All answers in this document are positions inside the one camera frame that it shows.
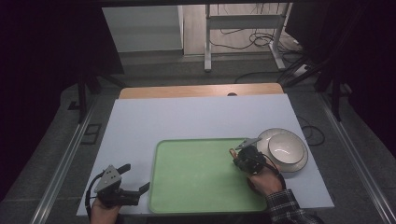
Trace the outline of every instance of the plaid sleeve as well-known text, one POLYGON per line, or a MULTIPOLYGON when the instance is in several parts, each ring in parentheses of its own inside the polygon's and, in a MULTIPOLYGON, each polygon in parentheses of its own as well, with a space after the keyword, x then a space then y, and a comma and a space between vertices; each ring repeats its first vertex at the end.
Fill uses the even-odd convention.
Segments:
POLYGON ((267 196, 270 216, 274 224, 280 223, 306 223, 321 224, 320 218, 305 213, 297 203, 291 189, 285 189, 267 196))

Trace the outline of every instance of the white table surface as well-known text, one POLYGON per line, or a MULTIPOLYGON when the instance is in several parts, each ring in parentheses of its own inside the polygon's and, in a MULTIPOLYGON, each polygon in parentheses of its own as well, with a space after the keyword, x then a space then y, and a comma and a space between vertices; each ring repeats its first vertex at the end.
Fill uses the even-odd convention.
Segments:
MULTIPOLYGON (((296 133, 306 144, 287 94, 117 100, 85 190, 109 164, 118 168, 126 163, 132 169, 122 175, 120 187, 138 190, 150 181, 155 148, 162 140, 254 138, 271 128, 296 133)), ((309 147, 306 166, 284 176, 302 208, 334 207, 309 147)), ((149 192, 138 206, 123 206, 120 212, 152 215, 149 192)), ((87 215, 84 200, 77 215, 87 215)))

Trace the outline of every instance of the green cutting board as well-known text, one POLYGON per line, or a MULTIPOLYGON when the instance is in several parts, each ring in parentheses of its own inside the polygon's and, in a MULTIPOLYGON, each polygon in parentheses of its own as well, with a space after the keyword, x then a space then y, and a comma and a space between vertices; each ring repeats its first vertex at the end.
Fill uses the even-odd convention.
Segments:
POLYGON ((164 140, 157 145, 149 209, 158 214, 257 212, 266 201, 233 164, 244 138, 164 140))

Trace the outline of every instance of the table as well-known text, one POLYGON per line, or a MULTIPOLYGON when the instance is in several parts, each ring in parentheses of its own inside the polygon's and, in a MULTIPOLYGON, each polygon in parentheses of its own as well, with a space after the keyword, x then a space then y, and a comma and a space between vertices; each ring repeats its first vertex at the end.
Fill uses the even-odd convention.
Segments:
MULTIPOLYGON (((155 147, 165 139, 257 137, 272 127, 304 139, 289 98, 276 83, 124 89, 114 104, 89 183, 111 162, 115 167, 132 164, 122 179, 125 189, 146 184, 155 147)), ((287 186, 302 208, 333 207, 309 149, 308 157, 304 169, 284 174, 287 186)), ((123 206, 120 212, 152 215, 148 202, 146 193, 138 206, 123 206)), ((84 215, 81 203, 78 216, 84 215)))
POLYGON ((205 71, 210 72, 212 69, 212 54, 210 43, 210 31, 220 29, 275 29, 273 39, 269 43, 271 53, 274 56, 276 66, 279 71, 286 69, 282 57, 279 55, 277 45, 280 34, 286 21, 289 3, 287 3, 280 15, 236 15, 236 16, 211 16, 210 5, 205 6, 206 13, 206 33, 205 33, 205 71))
MULTIPOLYGON (((272 1, 272 2, 303 2, 305 0, 292 0, 292 1, 272 1)), ((237 4, 237 3, 253 3, 251 1, 241 1, 241 0, 219 0, 219 1, 210 1, 210 0, 195 0, 195 1, 185 1, 185 0, 177 0, 177 1, 162 1, 162 0, 83 0, 83 1, 78 1, 78 0, 56 0, 52 2, 45 2, 45 1, 36 1, 32 3, 33 5, 40 5, 40 3, 46 4, 46 5, 69 5, 69 6, 75 6, 75 7, 133 7, 133 6, 161 6, 161 5, 191 5, 191 4, 237 4)), ((332 63, 328 63, 332 67, 336 67, 337 64, 341 63, 337 59, 337 54, 339 54, 339 49, 341 49, 344 46, 344 41, 348 37, 348 31, 353 28, 355 21, 359 18, 360 13, 364 7, 360 7, 359 10, 351 10, 351 12, 354 13, 354 19, 350 20, 348 23, 348 27, 344 31, 344 36, 341 41, 337 42, 337 50, 335 50, 335 53, 332 55, 332 63)), ((338 114, 337 109, 338 109, 338 95, 339 95, 339 82, 340 82, 340 77, 339 74, 336 74, 334 77, 330 77, 329 79, 335 79, 335 84, 333 85, 334 87, 334 100, 332 104, 333 108, 333 113, 335 115, 338 114)), ((62 185, 64 178, 62 177, 62 172, 55 172, 53 179, 60 179, 60 183, 62 185)), ((49 204, 49 205, 39 205, 37 207, 36 213, 41 213, 45 211, 46 213, 50 212, 50 208, 52 206, 52 202, 47 203, 49 198, 54 198, 54 195, 57 195, 57 191, 52 190, 51 188, 48 188, 46 190, 45 195, 43 196, 43 199, 41 202, 44 202, 44 204, 49 204)))

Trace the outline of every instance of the black cable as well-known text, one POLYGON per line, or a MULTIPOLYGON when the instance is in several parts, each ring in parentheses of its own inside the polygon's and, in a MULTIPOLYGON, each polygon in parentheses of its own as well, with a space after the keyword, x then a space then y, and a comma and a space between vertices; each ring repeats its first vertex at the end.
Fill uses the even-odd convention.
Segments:
POLYGON ((286 48, 281 41, 279 41, 278 49, 281 48, 282 52, 304 52, 303 50, 294 50, 286 48))
POLYGON ((277 83, 280 85, 283 85, 284 80, 288 80, 292 75, 293 72, 296 70, 297 66, 301 66, 304 62, 308 60, 308 57, 306 55, 303 55, 300 59, 298 59, 296 62, 291 64, 283 73, 282 75, 277 79, 277 83))
MULTIPOLYGON (((304 126, 311 126, 311 124, 309 123, 309 121, 308 120, 306 120, 306 119, 304 119, 303 117, 300 117, 300 116, 298 116, 298 115, 296 115, 296 118, 297 119, 302 119, 307 125, 300 125, 300 126, 302 126, 302 127, 304 127, 304 126)), ((308 136, 306 136, 305 138, 310 138, 311 136, 312 136, 312 130, 310 130, 311 132, 309 133, 309 135, 308 136)))
POLYGON ((279 72, 252 72, 252 73, 246 73, 246 74, 244 74, 244 75, 242 75, 242 76, 237 77, 237 78, 235 79, 235 81, 233 82, 233 84, 237 84, 237 83, 238 83, 238 80, 241 79, 241 78, 243 78, 243 77, 248 77, 248 76, 256 75, 256 74, 268 74, 268 73, 279 73, 279 72))
POLYGON ((279 11, 279 5, 280 5, 280 3, 277 4, 276 14, 277 14, 277 12, 279 11))
POLYGON ((224 7, 224 11, 225 11, 225 13, 227 13, 227 15, 228 15, 227 8, 225 8, 225 4, 223 4, 223 7, 224 7))
POLYGON ((258 8, 257 8, 257 5, 258 5, 258 3, 256 3, 256 6, 250 11, 250 14, 252 14, 253 13, 253 11, 254 11, 254 9, 257 9, 257 10, 259 10, 258 8))
POLYGON ((264 3, 262 3, 262 10, 260 11, 260 14, 262 14, 263 10, 264 10, 264 3))
POLYGON ((254 43, 250 43, 249 45, 242 47, 242 48, 236 48, 236 47, 232 47, 232 46, 227 46, 227 45, 220 45, 220 44, 214 44, 211 40, 209 40, 209 43, 212 44, 213 46, 217 46, 217 47, 224 47, 227 49, 247 49, 248 47, 252 46, 254 43))
POLYGON ((264 154, 262 154, 266 159, 268 159, 272 164, 273 164, 273 166, 276 168, 276 170, 279 172, 279 170, 277 169, 277 167, 275 166, 275 164, 274 164, 274 162, 267 156, 267 155, 264 155, 264 154))
POLYGON ((266 33, 257 32, 257 29, 256 29, 256 32, 254 34, 250 35, 248 39, 250 40, 250 42, 254 43, 254 45, 257 46, 257 47, 267 46, 267 45, 269 45, 271 40, 274 40, 274 38, 271 35, 268 35, 266 33), (258 44, 257 43, 258 40, 263 40, 263 41, 265 41, 265 43, 264 44, 258 44))
POLYGON ((309 146, 311 146, 311 147, 318 147, 318 146, 322 145, 322 144, 325 142, 326 137, 325 137, 323 131, 321 131, 318 127, 313 126, 313 125, 306 125, 306 126, 303 126, 303 127, 301 128, 301 130, 304 130, 304 129, 307 129, 307 128, 309 128, 309 129, 311 130, 311 132, 312 132, 312 129, 318 131, 318 132, 320 133, 320 135, 322 136, 322 139, 321 139, 320 141, 318 141, 317 143, 308 143, 308 142, 307 142, 307 144, 308 144, 309 146))
POLYGON ((316 130, 316 131, 318 131, 319 133, 320 133, 320 135, 322 136, 322 139, 320 140, 320 141, 318 141, 317 143, 308 143, 307 142, 307 144, 309 145, 309 146, 311 146, 311 147, 317 147, 317 146, 320 146, 320 145, 322 145, 324 142, 325 142, 325 139, 326 139, 326 137, 325 137, 325 135, 324 135, 324 133, 323 133, 323 131, 321 130, 321 129, 319 129, 318 127, 316 127, 316 126, 314 126, 314 125, 312 125, 312 124, 310 124, 309 123, 309 121, 308 120, 306 120, 306 119, 304 119, 303 117, 301 117, 301 116, 296 116, 297 117, 297 119, 301 119, 301 120, 303 120, 307 125, 301 125, 302 127, 301 127, 301 130, 303 131, 304 129, 309 129, 309 135, 307 135, 306 137, 305 137, 305 139, 309 139, 309 138, 311 138, 312 136, 313 136, 313 134, 314 134, 314 130, 316 130))
POLYGON ((296 61, 290 61, 289 59, 287 59, 286 58, 286 55, 293 55, 293 54, 299 54, 299 55, 302 55, 302 57, 304 56, 304 53, 303 52, 299 52, 299 51, 296 51, 296 52, 283 52, 283 54, 282 54, 282 60, 283 61, 285 61, 285 62, 288 62, 288 63, 295 63, 295 62, 297 62, 297 60, 296 61))
POLYGON ((224 35, 230 35, 230 34, 233 34, 233 33, 236 33, 236 32, 240 32, 240 31, 243 31, 243 30, 245 30, 245 29, 237 29, 237 30, 230 31, 230 32, 223 32, 222 29, 220 29, 221 33, 224 34, 224 35))
POLYGON ((100 177, 103 176, 103 174, 105 173, 105 171, 103 171, 101 174, 97 175, 91 182, 90 186, 87 189, 87 192, 85 192, 85 209, 87 210, 87 215, 88 215, 88 219, 91 221, 91 190, 92 190, 92 186, 95 183, 95 181, 97 179, 99 179, 100 177))

